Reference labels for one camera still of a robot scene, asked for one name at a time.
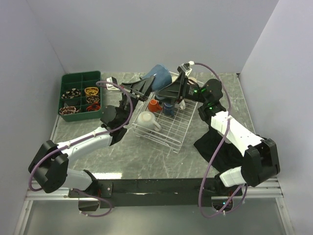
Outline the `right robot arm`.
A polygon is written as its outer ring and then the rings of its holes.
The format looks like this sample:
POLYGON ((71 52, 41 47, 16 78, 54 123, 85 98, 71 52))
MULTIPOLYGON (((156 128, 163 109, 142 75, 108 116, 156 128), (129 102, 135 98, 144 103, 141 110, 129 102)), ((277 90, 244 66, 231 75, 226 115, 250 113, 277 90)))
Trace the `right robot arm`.
POLYGON ((225 195, 235 185, 248 184, 255 187, 279 174, 276 143, 250 132, 231 116, 230 108, 221 105, 220 99, 227 92, 218 76, 208 80, 201 88, 190 85, 184 71, 190 65, 191 63, 182 64, 177 80, 157 90, 156 95, 163 103, 185 98, 201 102, 202 106, 198 109, 201 120, 222 135, 222 142, 228 140, 240 152, 242 164, 218 176, 214 183, 216 193, 225 195))

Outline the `orange ceramic mug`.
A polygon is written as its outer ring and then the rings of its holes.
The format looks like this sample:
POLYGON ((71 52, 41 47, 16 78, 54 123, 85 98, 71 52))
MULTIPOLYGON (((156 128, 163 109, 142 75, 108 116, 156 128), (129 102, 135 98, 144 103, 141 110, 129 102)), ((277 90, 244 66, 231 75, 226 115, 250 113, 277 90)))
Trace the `orange ceramic mug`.
POLYGON ((157 113, 162 111, 162 107, 156 99, 151 99, 148 104, 148 110, 152 113, 157 113))

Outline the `dark navy glazed mug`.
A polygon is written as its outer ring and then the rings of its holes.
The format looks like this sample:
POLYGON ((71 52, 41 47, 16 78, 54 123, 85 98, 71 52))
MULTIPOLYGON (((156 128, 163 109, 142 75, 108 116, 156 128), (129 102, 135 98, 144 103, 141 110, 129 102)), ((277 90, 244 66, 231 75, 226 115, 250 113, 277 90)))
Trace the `dark navy glazed mug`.
POLYGON ((175 110, 175 106, 174 104, 170 104, 170 103, 163 103, 163 108, 162 111, 166 116, 174 116, 174 110, 175 110))

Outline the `blue enamel mug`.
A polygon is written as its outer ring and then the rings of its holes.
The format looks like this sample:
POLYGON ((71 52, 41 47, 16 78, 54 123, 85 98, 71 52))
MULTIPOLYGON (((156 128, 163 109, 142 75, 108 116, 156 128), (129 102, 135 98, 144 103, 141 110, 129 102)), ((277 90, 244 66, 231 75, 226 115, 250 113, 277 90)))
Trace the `blue enamel mug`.
POLYGON ((160 96, 159 94, 155 94, 155 98, 156 98, 156 100, 161 101, 161 102, 166 100, 166 97, 160 96))

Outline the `tall beige tumbler cup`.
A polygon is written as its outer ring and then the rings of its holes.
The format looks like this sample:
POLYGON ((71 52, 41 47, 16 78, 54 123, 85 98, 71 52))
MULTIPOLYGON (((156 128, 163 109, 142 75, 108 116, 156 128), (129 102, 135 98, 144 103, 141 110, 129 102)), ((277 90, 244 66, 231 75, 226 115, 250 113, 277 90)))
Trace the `tall beige tumbler cup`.
POLYGON ((197 83, 197 79, 194 78, 194 77, 189 77, 188 78, 188 81, 187 81, 187 84, 189 84, 190 86, 195 86, 195 87, 198 87, 198 83, 197 83))

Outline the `brown and cream cup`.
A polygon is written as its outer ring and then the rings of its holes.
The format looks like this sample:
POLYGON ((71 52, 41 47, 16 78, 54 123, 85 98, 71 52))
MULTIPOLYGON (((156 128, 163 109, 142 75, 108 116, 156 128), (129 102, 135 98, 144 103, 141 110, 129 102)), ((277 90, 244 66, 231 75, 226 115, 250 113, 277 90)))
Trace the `brown and cream cup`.
POLYGON ((172 76, 172 84, 177 83, 178 76, 172 76))

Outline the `white faceted mug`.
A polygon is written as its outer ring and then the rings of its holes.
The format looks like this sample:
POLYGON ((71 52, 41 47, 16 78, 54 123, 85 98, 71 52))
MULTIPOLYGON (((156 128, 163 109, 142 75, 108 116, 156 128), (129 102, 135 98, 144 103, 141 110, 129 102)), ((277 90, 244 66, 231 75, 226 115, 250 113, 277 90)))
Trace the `white faceted mug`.
POLYGON ((177 109, 185 110, 186 105, 185 105, 184 100, 182 100, 180 103, 176 103, 176 104, 175 104, 175 107, 176 107, 177 109))

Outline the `cream mug grey handle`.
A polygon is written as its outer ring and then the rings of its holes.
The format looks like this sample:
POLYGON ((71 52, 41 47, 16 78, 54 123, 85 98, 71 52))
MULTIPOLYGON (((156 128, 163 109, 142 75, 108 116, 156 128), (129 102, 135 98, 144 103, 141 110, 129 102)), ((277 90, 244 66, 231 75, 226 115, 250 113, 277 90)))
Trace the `cream mug grey handle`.
POLYGON ((157 123, 155 115, 150 111, 144 111, 137 117, 137 124, 149 130, 161 131, 160 124, 157 123))

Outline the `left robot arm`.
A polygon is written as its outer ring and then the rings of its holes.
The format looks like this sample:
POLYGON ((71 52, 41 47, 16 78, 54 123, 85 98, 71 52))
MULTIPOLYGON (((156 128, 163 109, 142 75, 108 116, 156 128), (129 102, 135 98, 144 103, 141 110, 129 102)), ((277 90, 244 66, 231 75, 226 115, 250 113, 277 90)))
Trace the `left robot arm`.
POLYGON ((127 133, 126 126, 137 103, 147 100, 154 91, 155 79, 155 74, 152 74, 133 83, 110 83, 122 93, 119 106, 107 106, 101 116, 101 126, 88 134, 65 142, 43 143, 28 167, 29 189, 52 193, 61 187, 68 187, 80 190, 87 197, 94 196, 98 190, 94 175, 87 170, 71 170, 69 163, 120 142, 127 133))

